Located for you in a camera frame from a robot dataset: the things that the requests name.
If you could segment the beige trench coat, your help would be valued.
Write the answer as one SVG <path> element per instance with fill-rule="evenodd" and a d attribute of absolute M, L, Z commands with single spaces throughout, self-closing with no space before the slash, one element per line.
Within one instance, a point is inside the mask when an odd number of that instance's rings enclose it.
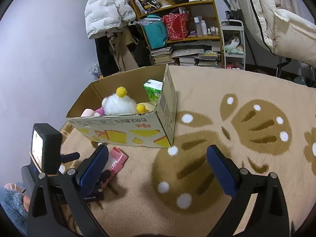
<path fill-rule="evenodd" d="M 124 28 L 122 32 L 113 33 L 109 38 L 109 44 L 110 52 L 119 71 L 129 71 L 139 67 L 133 54 L 127 47 L 130 44 L 135 44 L 128 28 Z"/>

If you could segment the stack of books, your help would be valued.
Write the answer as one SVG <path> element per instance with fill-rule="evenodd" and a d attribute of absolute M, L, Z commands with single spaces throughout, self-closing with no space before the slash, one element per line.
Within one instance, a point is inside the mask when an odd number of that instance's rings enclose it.
<path fill-rule="evenodd" d="M 175 60 L 172 58 L 172 47 L 152 50 L 150 52 L 154 64 L 172 64 Z"/>

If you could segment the pink fuzzy plush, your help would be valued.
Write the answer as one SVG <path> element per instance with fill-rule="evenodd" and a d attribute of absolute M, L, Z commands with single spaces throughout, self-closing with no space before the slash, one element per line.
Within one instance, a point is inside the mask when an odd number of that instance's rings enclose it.
<path fill-rule="evenodd" d="M 94 113 L 94 117 L 99 117 L 104 115 L 104 107 L 101 106 L 99 109 L 97 109 Z"/>

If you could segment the cardboard box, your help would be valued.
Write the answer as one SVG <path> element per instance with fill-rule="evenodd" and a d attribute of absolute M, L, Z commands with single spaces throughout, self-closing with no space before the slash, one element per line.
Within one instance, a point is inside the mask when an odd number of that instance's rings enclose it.
<path fill-rule="evenodd" d="M 177 95 L 167 64 L 120 72 L 90 83 L 68 122 L 91 141 L 170 148 Z"/>

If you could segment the green tissue pack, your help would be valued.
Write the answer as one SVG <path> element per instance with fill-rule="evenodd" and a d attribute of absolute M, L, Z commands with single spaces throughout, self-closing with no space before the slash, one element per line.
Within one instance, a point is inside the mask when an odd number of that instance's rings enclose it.
<path fill-rule="evenodd" d="M 157 105 L 162 92 L 163 82 L 154 79 L 148 79 L 144 84 L 144 89 L 147 93 L 150 102 Z"/>

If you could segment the white fluffy plush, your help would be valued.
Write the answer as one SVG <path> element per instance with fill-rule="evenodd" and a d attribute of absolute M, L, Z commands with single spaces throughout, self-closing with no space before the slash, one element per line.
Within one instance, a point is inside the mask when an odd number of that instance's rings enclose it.
<path fill-rule="evenodd" d="M 127 95 L 125 87 L 118 87 L 116 92 L 105 97 L 101 106 L 104 107 L 104 116 L 136 114 L 137 103 Z"/>

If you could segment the pink packet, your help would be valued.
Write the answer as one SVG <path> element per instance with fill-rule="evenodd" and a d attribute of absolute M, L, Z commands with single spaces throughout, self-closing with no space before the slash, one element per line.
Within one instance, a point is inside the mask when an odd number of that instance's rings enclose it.
<path fill-rule="evenodd" d="M 113 178 L 125 165 L 128 155 L 121 149 L 113 147 L 109 152 L 108 161 L 104 167 L 104 171 L 110 171 L 110 178 Z"/>

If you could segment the beige patterned blanket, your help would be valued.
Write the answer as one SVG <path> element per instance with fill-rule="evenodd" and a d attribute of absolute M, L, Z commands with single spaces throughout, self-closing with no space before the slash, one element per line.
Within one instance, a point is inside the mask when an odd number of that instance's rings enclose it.
<path fill-rule="evenodd" d="M 118 87 L 147 102 L 149 79 L 163 82 L 156 110 L 127 119 L 81 118 Z M 243 70 L 149 66 L 92 82 L 67 117 L 71 132 L 62 153 L 85 159 L 92 141 L 100 141 L 128 155 L 104 199 L 89 204 L 110 236 L 206 236 L 230 202 L 206 162 L 212 144 L 238 167 L 278 175 L 291 232 L 315 206 L 313 88 Z"/>

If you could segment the teal bag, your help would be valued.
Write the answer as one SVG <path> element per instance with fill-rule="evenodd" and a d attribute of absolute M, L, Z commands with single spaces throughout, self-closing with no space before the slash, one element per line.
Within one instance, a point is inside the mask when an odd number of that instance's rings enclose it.
<path fill-rule="evenodd" d="M 144 28 L 151 49 L 162 48 L 166 45 L 168 34 L 162 17 L 151 14 L 140 22 Z"/>

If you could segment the red gift bag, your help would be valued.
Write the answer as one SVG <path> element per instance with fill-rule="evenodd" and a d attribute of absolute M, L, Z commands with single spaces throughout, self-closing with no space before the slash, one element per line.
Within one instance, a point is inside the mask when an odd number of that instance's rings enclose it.
<path fill-rule="evenodd" d="M 188 13 L 170 13 L 163 15 L 162 21 L 166 27 L 168 39 L 178 41 L 185 39 L 189 34 Z"/>

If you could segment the wooden shelf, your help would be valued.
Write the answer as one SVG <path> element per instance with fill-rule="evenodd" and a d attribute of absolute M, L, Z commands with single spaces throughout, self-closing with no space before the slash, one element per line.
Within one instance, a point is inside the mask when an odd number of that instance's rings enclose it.
<path fill-rule="evenodd" d="M 131 0 L 137 23 L 154 64 L 178 63 L 179 49 L 191 49 L 196 59 L 214 53 L 222 65 L 223 48 L 214 0 Z"/>

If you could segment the yellow dog plush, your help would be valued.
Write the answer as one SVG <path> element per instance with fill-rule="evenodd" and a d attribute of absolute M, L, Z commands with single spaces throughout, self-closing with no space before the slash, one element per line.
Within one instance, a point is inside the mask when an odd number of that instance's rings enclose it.
<path fill-rule="evenodd" d="M 137 113 L 141 114 L 141 113 L 147 113 L 147 112 L 151 112 L 155 109 L 155 106 L 151 103 L 138 103 L 136 106 L 136 110 Z"/>

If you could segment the white utility cart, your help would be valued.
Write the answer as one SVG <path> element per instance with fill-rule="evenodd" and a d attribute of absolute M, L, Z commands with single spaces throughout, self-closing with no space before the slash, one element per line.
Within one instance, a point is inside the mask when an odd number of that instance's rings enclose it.
<path fill-rule="evenodd" d="M 223 48 L 223 67 L 242 69 L 246 67 L 244 24 L 240 20 L 225 19 L 220 22 Z"/>

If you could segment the white puffer jacket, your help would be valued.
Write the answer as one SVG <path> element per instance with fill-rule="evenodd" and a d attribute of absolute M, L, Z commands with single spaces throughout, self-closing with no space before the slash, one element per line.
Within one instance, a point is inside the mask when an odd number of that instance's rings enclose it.
<path fill-rule="evenodd" d="M 121 32 L 135 19 L 129 0 L 88 0 L 85 7 L 86 33 L 89 39 Z"/>

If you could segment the cream padded chair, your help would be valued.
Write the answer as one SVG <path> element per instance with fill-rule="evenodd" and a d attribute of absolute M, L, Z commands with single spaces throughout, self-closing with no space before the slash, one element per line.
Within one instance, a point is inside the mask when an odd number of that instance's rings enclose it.
<path fill-rule="evenodd" d="M 297 0 L 238 0 L 253 38 L 271 53 L 315 66 L 315 24 Z"/>

